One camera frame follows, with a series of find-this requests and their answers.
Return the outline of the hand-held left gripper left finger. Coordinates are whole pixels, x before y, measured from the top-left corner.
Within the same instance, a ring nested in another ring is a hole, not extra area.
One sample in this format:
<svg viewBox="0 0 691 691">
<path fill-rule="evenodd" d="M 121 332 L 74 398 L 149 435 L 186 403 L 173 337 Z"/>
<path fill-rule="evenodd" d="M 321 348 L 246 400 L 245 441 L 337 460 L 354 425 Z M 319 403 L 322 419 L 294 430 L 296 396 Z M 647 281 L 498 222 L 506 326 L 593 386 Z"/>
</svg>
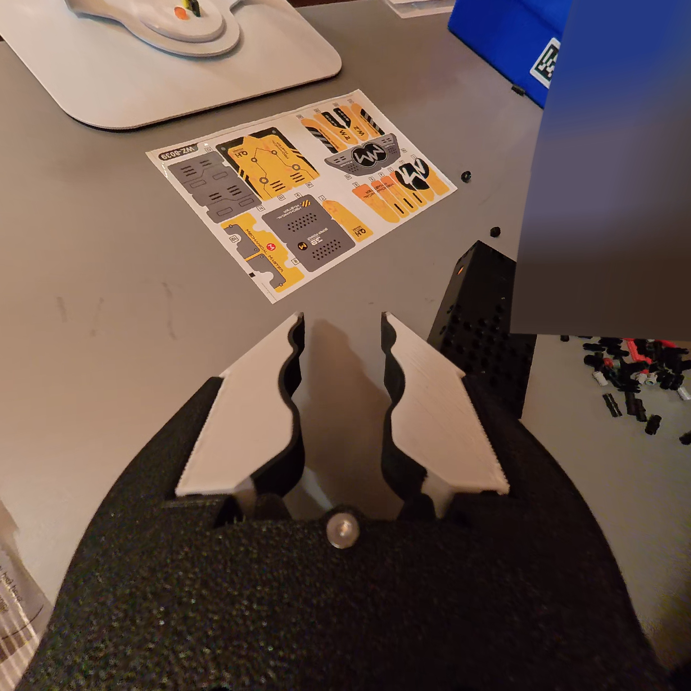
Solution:
<svg viewBox="0 0 691 691">
<path fill-rule="evenodd" d="M 253 511 L 299 482 L 305 449 L 293 394 L 301 384 L 304 315 L 296 312 L 230 365 L 176 487 L 176 497 L 231 496 Z"/>
</svg>

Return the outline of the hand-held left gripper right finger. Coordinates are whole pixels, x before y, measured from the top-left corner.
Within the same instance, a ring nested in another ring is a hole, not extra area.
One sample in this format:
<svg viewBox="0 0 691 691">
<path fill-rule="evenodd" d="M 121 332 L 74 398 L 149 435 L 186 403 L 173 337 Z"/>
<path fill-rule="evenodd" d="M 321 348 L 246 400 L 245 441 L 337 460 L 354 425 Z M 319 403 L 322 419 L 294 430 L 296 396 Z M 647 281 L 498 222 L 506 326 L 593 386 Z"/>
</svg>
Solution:
<svg viewBox="0 0 691 691">
<path fill-rule="evenodd" d="M 510 485 L 464 385 L 465 373 L 381 314 L 385 413 L 381 471 L 406 504 L 424 497 L 443 518 L 458 495 L 508 496 Z"/>
</svg>

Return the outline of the pile of small plastic pins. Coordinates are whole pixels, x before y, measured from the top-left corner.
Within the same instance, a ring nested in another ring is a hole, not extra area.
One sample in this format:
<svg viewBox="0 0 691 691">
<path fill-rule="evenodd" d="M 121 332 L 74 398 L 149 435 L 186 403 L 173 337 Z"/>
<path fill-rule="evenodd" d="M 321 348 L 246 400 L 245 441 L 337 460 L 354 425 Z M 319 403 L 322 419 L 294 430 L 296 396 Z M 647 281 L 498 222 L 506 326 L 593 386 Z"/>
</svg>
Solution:
<svg viewBox="0 0 691 691">
<path fill-rule="evenodd" d="M 569 411 L 596 437 L 659 440 L 690 458 L 690 349 L 660 339 L 560 335 Z"/>
</svg>

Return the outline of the blue plastic bin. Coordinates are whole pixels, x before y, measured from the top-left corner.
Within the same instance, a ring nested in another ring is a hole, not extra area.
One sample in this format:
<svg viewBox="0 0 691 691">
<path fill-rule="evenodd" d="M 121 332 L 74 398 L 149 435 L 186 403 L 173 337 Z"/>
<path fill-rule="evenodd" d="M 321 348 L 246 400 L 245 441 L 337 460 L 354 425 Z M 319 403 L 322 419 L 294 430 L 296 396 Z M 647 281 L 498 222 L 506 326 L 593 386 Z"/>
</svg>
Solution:
<svg viewBox="0 0 691 691">
<path fill-rule="evenodd" d="M 544 108 L 571 1 L 456 1 L 448 29 Z"/>
</svg>

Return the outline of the black perforated plastic box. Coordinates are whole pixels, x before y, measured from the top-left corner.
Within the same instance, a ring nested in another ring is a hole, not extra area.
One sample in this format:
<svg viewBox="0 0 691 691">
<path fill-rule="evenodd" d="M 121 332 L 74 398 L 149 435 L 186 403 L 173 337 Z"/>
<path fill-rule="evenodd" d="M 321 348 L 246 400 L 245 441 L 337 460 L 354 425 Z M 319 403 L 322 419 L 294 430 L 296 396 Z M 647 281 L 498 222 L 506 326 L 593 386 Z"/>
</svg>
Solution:
<svg viewBox="0 0 691 691">
<path fill-rule="evenodd" d="M 515 267 L 475 242 L 454 267 L 427 342 L 520 419 L 537 336 L 511 331 Z"/>
</svg>

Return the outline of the yellow grey sticker sheet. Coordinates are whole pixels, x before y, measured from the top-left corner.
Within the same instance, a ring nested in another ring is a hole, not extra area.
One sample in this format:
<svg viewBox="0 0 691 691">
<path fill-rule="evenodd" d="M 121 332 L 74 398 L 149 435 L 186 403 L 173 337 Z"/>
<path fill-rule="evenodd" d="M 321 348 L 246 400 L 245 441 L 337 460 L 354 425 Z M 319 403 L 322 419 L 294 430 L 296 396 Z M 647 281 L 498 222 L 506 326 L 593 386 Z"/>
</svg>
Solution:
<svg viewBox="0 0 691 691">
<path fill-rule="evenodd" d="M 359 89 L 146 156 L 272 304 L 457 190 Z"/>
</svg>

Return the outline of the clear bag of yellow parts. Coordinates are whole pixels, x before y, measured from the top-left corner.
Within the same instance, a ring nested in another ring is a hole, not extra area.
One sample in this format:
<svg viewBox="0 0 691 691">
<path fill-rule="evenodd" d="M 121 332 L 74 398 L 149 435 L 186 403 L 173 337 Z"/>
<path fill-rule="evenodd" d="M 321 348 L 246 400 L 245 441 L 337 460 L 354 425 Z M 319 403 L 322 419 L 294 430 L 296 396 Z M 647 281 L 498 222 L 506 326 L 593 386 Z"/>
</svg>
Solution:
<svg viewBox="0 0 691 691">
<path fill-rule="evenodd" d="M 14 690 L 37 651 L 53 604 L 14 543 L 16 524 L 1 505 L 1 689 Z"/>
</svg>

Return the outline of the white book stand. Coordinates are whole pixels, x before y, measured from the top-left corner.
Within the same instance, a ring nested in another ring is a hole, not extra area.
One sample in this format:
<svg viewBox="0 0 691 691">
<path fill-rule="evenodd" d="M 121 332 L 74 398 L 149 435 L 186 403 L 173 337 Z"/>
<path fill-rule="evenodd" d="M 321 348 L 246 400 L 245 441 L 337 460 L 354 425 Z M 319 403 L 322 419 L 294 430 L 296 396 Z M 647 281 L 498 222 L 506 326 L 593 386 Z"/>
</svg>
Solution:
<svg viewBox="0 0 691 691">
<path fill-rule="evenodd" d="M 2 1 L 1 36 L 69 116 L 120 131 L 342 66 L 287 1 Z"/>
</svg>

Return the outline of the clear plastic sleeve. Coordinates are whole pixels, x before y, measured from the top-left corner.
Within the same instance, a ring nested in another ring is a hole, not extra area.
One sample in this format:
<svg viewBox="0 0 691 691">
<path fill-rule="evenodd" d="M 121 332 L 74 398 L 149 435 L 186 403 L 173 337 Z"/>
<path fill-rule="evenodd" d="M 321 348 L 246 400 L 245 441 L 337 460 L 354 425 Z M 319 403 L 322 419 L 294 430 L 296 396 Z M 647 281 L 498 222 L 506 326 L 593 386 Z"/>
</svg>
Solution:
<svg viewBox="0 0 691 691">
<path fill-rule="evenodd" d="M 413 19 L 435 14 L 450 14 L 455 1 L 384 1 L 398 17 Z"/>
</svg>

